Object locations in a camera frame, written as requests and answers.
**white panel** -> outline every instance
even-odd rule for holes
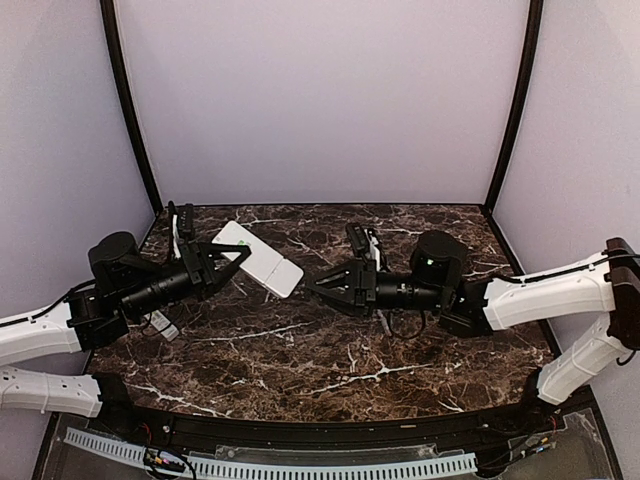
[[[98,1],[0,0],[0,317],[90,278],[87,251],[152,212],[120,111]],[[84,355],[25,368],[72,373]],[[31,478],[48,415],[0,413],[0,479]]]
[[[624,237],[640,251],[640,4],[546,2],[531,89],[497,219],[526,271]],[[595,321],[554,323],[567,348]],[[640,472],[640,369],[593,382],[626,477]]]
[[[528,3],[120,0],[163,197],[481,203]]]

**gray wall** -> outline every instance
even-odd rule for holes
[[[0,317],[90,278],[87,250],[152,221],[97,1],[0,0]],[[29,362],[78,372],[83,356]],[[47,416],[0,412],[1,480],[31,478]]]
[[[496,216],[527,271],[623,236],[640,251],[640,4],[546,2],[531,90]],[[594,315],[554,323],[568,347]],[[640,369],[593,382],[625,478],[640,472]]]
[[[528,1],[120,1],[164,198],[482,202]]]

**white slotted strip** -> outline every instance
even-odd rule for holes
[[[104,458],[145,468],[144,447],[105,438],[75,428],[67,428],[65,443],[95,453]],[[203,480],[430,480],[474,473],[474,453],[413,462],[359,465],[344,467],[261,465],[223,462],[194,455],[189,456],[199,479]],[[188,470],[183,476],[190,477]]]

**black post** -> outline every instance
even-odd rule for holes
[[[538,33],[540,32],[540,22],[542,19],[543,0],[531,0],[529,4],[529,18],[527,20],[527,29],[524,36],[524,46],[522,47],[522,57],[520,59],[520,70],[518,71],[518,80],[516,81],[516,89],[513,93],[513,101],[511,103],[511,111],[507,120],[507,128],[502,139],[500,154],[496,168],[491,179],[491,186],[484,202],[484,207],[489,213],[493,213],[496,207],[500,190],[507,175],[509,160],[513,152],[513,146],[518,136],[518,128],[522,119],[522,111],[524,110],[524,102],[527,98],[529,90],[529,81],[531,80],[531,72],[533,70],[533,60],[536,55],[536,46],[538,44]]]
[[[129,80],[127,79],[127,71],[124,66],[124,58],[122,57],[122,47],[120,45],[120,36],[118,34],[118,21],[116,19],[116,11],[113,0],[100,0],[102,9],[102,23],[104,24],[104,33],[107,40],[107,48],[109,49],[109,58],[111,59],[111,68],[113,69],[113,78],[116,82],[118,96],[120,97],[120,107],[122,115],[129,132],[129,140],[136,157],[138,170],[142,176],[144,188],[147,191],[149,202],[153,211],[158,214],[162,212],[162,200],[158,192],[158,186],[153,178],[149,157],[144,147],[140,125],[138,125],[138,117],[135,107],[133,106],[133,98],[131,89],[129,88]]]

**marble table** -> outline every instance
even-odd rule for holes
[[[394,271],[408,271],[429,229],[469,247],[467,278],[511,270],[476,206],[287,205],[196,207],[201,241],[236,220],[309,275],[352,258],[345,224],[374,226]],[[166,258],[166,212],[142,252]],[[379,318],[351,318],[303,288],[278,299],[243,272],[217,296],[165,310],[181,330],[152,328],[95,352],[89,372],[120,373],[136,404],[246,420],[374,421],[473,411],[517,402],[529,373],[552,359],[536,323],[459,339],[429,322],[416,339],[385,333]],[[419,327],[417,314],[394,320]]]

